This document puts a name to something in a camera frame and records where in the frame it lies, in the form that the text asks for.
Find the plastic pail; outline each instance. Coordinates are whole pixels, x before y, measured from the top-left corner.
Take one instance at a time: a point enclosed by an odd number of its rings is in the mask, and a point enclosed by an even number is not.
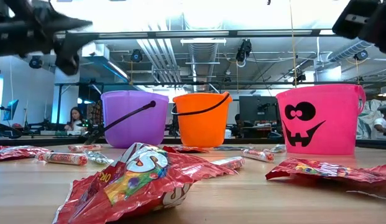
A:
[[[191,93],[173,99],[179,131],[186,146],[216,147],[224,141],[227,111],[232,98],[228,92]]]
[[[361,86],[303,87],[279,93],[276,98],[288,152],[354,154],[357,117],[365,103]]]
[[[155,101],[155,106],[141,111],[105,132],[112,147],[128,148],[135,142],[158,145],[162,142],[167,118],[167,96],[146,91],[110,91],[101,95],[104,125],[107,126],[140,107]]]

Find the ceiling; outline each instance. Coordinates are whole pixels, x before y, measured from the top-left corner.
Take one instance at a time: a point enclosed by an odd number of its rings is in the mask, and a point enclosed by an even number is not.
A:
[[[136,32],[136,31],[169,31],[178,30],[276,30],[276,29],[330,29],[348,3],[348,0],[276,0],[267,5],[267,0],[128,0],[108,1],[97,0],[90,4],[87,1],[73,0],[72,2],[53,2],[56,10],[80,19],[90,19],[93,26],[79,30],[79,32]],[[292,80],[292,73],[288,73],[308,58],[310,64],[303,72],[313,73],[314,64],[327,64],[326,58],[331,52],[346,49],[357,40],[344,39],[336,36],[317,35],[312,37],[251,37],[252,52],[244,67],[237,67],[235,56],[243,38],[219,38],[225,44],[207,45],[213,48],[214,58],[206,65],[204,71],[210,78],[206,81],[222,82],[226,77],[232,82],[282,82]],[[166,40],[150,40],[158,48]],[[163,80],[158,75],[152,75],[153,61],[151,54],[142,50],[142,41],[135,39],[97,40],[96,44],[104,44],[110,50],[110,61],[132,77],[134,83],[156,82],[155,78]],[[199,57],[209,53],[202,52],[199,56],[189,51],[189,44],[182,44],[180,38],[170,39],[182,82],[192,82],[194,75],[202,75],[200,66],[192,67],[187,62],[196,62]],[[143,60],[131,64],[131,52],[140,49]],[[386,55],[376,47],[366,49],[369,58],[356,62],[352,57],[338,62],[341,65],[340,81],[355,81],[363,77],[364,81],[386,81]],[[161,54],[166,65],[172,66],[167,59],[171,53]],[[114,83],[119,78],[103,65],[81,61],[81,78],[94,78],[98,82]],[[377,94],[381,85],[364,85],[368,93]],[[220,85],[222,90],[261,89],[261,88],[291,88],[286,85]]]

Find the table surface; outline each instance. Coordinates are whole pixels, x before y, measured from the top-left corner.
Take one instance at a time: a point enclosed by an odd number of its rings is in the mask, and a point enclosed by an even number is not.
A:
[[[271,145],[258,145],[270,148]],[[67,152],[65,146],[48,149]],[[124,150],[106,148],[116,159]],[[239,151],[195,154],[209,161],[239,156]],[[117,223],[386,223],[386,200],[345,193],[346,189],[290,178],[266,181],[265,174],[286,157],[317,159],[353,167],[386,164],[386,150],[357,148],[355,157],[276,155],[274,164],[246,159],[239,175],[202,180],[178,207]],[[103,169],[37,162],[0,162],[0,223],[51,223],[64,203],[70,182]]]

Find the red candy wrapper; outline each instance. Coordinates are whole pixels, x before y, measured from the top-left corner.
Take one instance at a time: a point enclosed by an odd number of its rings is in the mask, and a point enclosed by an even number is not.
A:
[[[238,169],[245,164],[245,160],[241,156],[236,156],[236,157],[230,157],[227,159],[212,161],[211,163],[219,166],[227,167],[230,169]]]
[[[87,146],[68,146],[68,150],[70,150],[70,152],[97,151],[101,148],[103,148],[103,146],[100,144],[92,144]]]
[[[75,180],[53,223],[106,223],[174,207],[196,181],[223,174],[235,171],[135,143],[102,172]]]
[[[354,169],[327,162],[289,158],[266,174],[266,179],[288,177],[291,174],[333,179],[347,184],[348,192],[386,198],[386,165]]]
[[[35,146],[0,146],[0,160],[31,158],[45,152],[49,150]]]
[[[241,150],[241,155],[243,157],[248,157],[251,159],[256,159],[259,161],[264,162],[273,162],[274,161],[274,154],[270,152],[270,150],[265,149],[263,151],[256,151],[252,149],[243,149]]]
[[[84,166],[88,163],[88,157],[85,154],[46,152],[35,156],[39,161]]]
[[[180,153],[199,153],[209,152],[209,150],[211,150],[211,148],[201,148],[192,146],[164,146],[162,149],[167,152],[171,152],[172,150],[174,150]]]

